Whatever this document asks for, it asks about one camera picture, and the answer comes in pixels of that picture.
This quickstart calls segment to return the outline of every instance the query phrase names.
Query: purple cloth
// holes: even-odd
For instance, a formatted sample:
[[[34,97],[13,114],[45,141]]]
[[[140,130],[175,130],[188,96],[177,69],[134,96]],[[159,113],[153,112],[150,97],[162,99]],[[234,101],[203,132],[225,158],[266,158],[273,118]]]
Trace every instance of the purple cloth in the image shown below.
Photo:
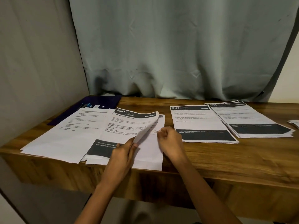
[[[56,117],[54,120],[49,122],[47,125],[56,126],[62,120],[66,119],[71,114],[75,113],[80,107],[82,107],[83,105],[88,104],[88,103],[90,103],[92,106],[100,105],[99,108],[102,108],[102,109],[109,109],[109,108],[115,109],[119,100],[121,99],[121,97],[122,97],[122,95],[84,97],[82,100],[78,101],[76,104],[71,106],[64,113],[60,114],[58,117]]]

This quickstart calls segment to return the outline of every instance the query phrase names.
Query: person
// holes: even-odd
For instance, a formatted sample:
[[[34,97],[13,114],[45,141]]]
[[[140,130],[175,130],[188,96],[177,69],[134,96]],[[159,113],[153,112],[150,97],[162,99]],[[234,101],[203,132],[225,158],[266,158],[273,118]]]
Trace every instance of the person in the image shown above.
[[[189,161],[182,136],[171,127],[157,132],[159,147],[168,156],[180,173],[190,198],[203,224],[240,224],[230,209],[217,197],[206,181]],[[124,145],[117,145],[102,174],[100,183],[88,200],[75,224],[99,224],[113,196],[113,192],[133,165],[138,147],[134,138]]]

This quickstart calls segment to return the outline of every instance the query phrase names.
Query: right hand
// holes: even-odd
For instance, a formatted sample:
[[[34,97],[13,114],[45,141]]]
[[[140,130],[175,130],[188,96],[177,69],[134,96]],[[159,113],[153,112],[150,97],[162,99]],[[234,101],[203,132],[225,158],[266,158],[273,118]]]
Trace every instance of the right hand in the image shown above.
[[[172,127],[161,128],[161,130],[157,131],[157,138],[161,150],[174,165],[186,159],[188,160],[182,141],[182,135]]]

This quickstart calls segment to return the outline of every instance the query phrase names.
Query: wood grain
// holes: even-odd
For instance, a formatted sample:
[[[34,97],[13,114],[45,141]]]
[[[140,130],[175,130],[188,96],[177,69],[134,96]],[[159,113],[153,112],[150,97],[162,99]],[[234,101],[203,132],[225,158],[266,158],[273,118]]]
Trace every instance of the wood grain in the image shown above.
[[[165,114],[165,125],[173,126],[169,106],[200,105],[206,102],[122,97],[118,107],[140,113],[158,111]],[[299,119],[299,104],[248,104],[277,123],[293,129],[287,121]],[[2,146],[0,155],[22,182],[92,192],[100,181],[104,166],[87,166],[84,162],[69,164],[20,154],[23,146],[52,128],[47,123],[53,118]],[[237,215],[291,223],[299,217],[299,205],[292,201],[299,201],[298,131],[293,136],[238,139],[238,145],[185,143],[185,150],[194,167]],[[165,156],[162,171],[133,169],[115,195],[193,207],[181,177]]]

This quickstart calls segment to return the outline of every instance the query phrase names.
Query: right arm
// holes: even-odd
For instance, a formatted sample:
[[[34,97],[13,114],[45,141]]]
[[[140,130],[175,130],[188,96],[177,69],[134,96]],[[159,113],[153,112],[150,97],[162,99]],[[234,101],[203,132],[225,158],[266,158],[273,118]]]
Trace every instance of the right arm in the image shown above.
[[[180,173],[203,224],[242,224],[189,161],[182,136],[171,127],[157,132],[161,150]]]

